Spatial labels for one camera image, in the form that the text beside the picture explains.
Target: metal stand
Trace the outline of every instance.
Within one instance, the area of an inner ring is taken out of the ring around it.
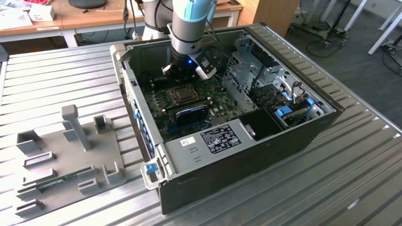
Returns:
[[[330,11],[331,11],[331,9],[334,7],[335,2],[337,2],[337,0],[333,0],[330,2],[330,5],[329,5],[326,13],[325,13],[325,16],[322,17],[323,21],[326,20],[326,18],[329,16],[329,13],[330,13]],[[322,22],[322,25],[319,25],[319,26],[307,25],[307,24],[293,24],[291,31],[297,27],[297,28],[299,28],[299,29],[302,29],[302,30],[305,30],[305,31],[307,31],[307,32],[310,32],[310,33],[321,36],[323,38],[323,40],[325,40],[325,47],[326,48],[331,45],[333,41],[335,39],[338,39],[339,37],[342,38],[342,45],[343,45],[345,42],[347,41],[347,36],[346,36],[346,31],[342,31],[342,32],[338,31],[338,24],[339,24],[339,21],[341,21],[341,19],[343,17],[343,14],[345,14],[345,11],[347,9],[347,6],[349,6],[350,2],[351,2],[351,0],[347,0],[345,2],[343,7],[342,7],[342,9],[341,9],[341,11],[338,13],[338,16],[337,16],[334,24],[330,24],[327,22],[325,22],[326,23],[325,25],[323,25],[323,22]],[[318,3],[319,3],[319,1],[315,0],[314,3],[313,3],[313,10],[317,9]]]
[[[389,29],[385,31],[385,33],[382,34],[381,38],[377,40],[377,43],[374,44],[374,46],[371,47],[369,54],[373,55],[373,53],[377,51],[378,47],[383,44],[386,38],[389,37],[390,33],[393,32],[394,28],[397,27],[398,23],[402,20],[402,12],[399,13],[399,15],[397,16],[397,19],[394,20],[394,22],[391,23]]]
[[[362,13],[363,11],[363,8],[365,8],[365,5],[367,3],[367,0],[363,0],[362,3],[359,4],[359,7],[357,9],[357,11],[354,12],[353,16],[351,16],[351,19],[345,27],[345,30],[349,31],[354,22],[357,21],[358,17],[359,17],[359,14]]]

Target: white box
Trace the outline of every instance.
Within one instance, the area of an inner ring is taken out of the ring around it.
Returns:
[[[54,21],[55,19],[54,7],[34,5],[30,10],[30,17],[32,21]]]

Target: green circuit board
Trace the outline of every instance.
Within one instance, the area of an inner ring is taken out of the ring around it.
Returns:
[[[187,96],[180,99],[183,91]],[[164,142],[222,124],[242,114],[237,102],[222,90],[222,82],[215,78],[144,92],[144,98]],[[190,125],[176,126],[176,113],[196,106],[208,107],[207,117]]]

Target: wooden desk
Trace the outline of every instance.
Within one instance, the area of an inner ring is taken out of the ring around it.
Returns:
[[[0,43],[14,40],[27,40],[52,36],[63,36],[68,47],[76,47],[75,35],[86,32],[96,32],[120,29],[124,27],[123,7],[124,0],[107,0],[106,8],[83,9],[68,4],[68,0],[55,0],[52,3],[56,19],[52,22],[34,22],[32,26],[0,31]],[[223,3],[217,6],[214,18],[229,17],[227,26],[237,26],[239,13],[243,7]],[[127,28],[134,27],[130,13]],[[138,26],[144,26],[143,16],[136,16]],[[40,31],[38,28],[55,27],[54,30]]]
[[[72,7],[68,0],[59,0],[64,38],[68,47],[78,46],[74,36],[86,32],[96,32],[120,29],[124,27],[123,21],[123,7],[124,0],[107,0],[106,9],[103,7],[90,9],[90,12],[83,13],[84,10]],[[237,26],[239,13],[242,10],[241,5],[223,3],[217,6],[214,18],[229,17],[227,26]],[[138,26],[144,26],[144,17],[136,15]],[[130,13],[127,28],[134,27],[132,15]]]
[[[55,10],[54,21],[50,22],[32,21],[34,23],[32,26],[0,30],[0,42],[59,36],[60,30],[63,29],[59,0],[55,0],[51,3],[51,5]]]
[[[266,23],[285,37],[299,0],[238,0],[245,7],[239,25]]]

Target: aluminum slotted table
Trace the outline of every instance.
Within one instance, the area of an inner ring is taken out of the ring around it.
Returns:
[[[43,120],[59,103],[114,120],[127,183],[23,223],[27,225],[398,225],[402,223],[401,130],[266,26],[251,25],[318,86],[346,107],[306,150],[178,212],[160,214],[155,191],[138,171],[142,156],[115,81],[110,45],[14,55],[0,75],[0,219],[14,214],[22,155],[9,137],[27,128],[63,129]]]

